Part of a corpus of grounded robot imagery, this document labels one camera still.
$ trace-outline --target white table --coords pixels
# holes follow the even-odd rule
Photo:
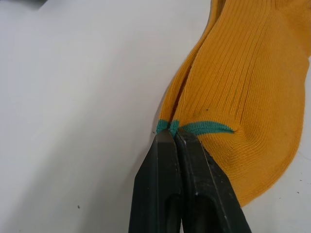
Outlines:
[[[206,0],[0,1],[0,232],[127,232],[159,105],[208,19]],[[244,207],[254,233],[311,219],[311,73],[299,152]]]

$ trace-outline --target white surface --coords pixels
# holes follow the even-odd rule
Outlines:
[[[0,1],[1,233],[127,232],[161,99],[209,6]],[[254,233],[310,232],[310,78],[298,155],[244,208]]]

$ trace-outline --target sock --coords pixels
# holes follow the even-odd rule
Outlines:
[[[175,78],[173,79],[166,93],[165,99],[162,104],[160,116],[159,116],[160,120],[156,128],[157,132],[160,132],[163,129],[167,129],[169,127],[169,124],[171,123],[175,110],[177,108],[178,101],[182,93],[183,87],[186,83],[191,65],[195,59],[195,56],[198,50],[200,49],[203,42],[205,41],[208,33],[210,32],[210,30],[213,28],[213,26],[217,22],[217,19],[221,13],[224,3],[225,3],[225,0],[212,0],[210,17],[209,17],[207,27],[205,31],[203,32],[203,35],[201,36],[200,40],[195,45],[195,47],[192,49],[187,59],[185,60],[185,62],[183,63],[179,71],[177,72]]]
[[[242,206],[298,149],[310,53],[310,0],[227,0],[195,57],[170,131],[198,136]]]

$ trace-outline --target yellow sock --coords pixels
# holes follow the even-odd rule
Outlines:
[[[198,135],[241,205],[297,151],[310,53],[310,0],[227,0],[196,55],[170,130]]]
[[[203,42],[206,39],[206,36],[212,29],[212,27],[215,25],[221,10],[224,6],[225,0],[212,0],[211,2],[211,11],[210,11],[210,17],[207,24],[207,27],[205,31],[203,32],[203,35],[201,36],[198,43],[195,45],[195,47],[192,49],[191,53],[188,55],[187,59],[177,72],[175,78],[173,79],[167,93],[165,96],[165,99],[162,104],[161,113],[160,113],[160,120],[157,125],[157,132],[162,131],[163,129],[166,129],[169,127],[169,124],[171,123],[175,110],[177,108],[177,104],[180,98],[180,95],[182,93],[184,84],[186,83],[186,80],[188,78],[188,74],[191,68],[191,65],[193,63],[193,60],[202,46]]]

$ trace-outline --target ribbed knit fabric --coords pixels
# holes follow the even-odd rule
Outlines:
[[[212,14],[220,12],[216,2]],[[220,5],[220,16],[172,82],[158,131],[169,124],[172,134],[178,128],[196,134],[243,206],[283,174],[299,145],[311,0]]]

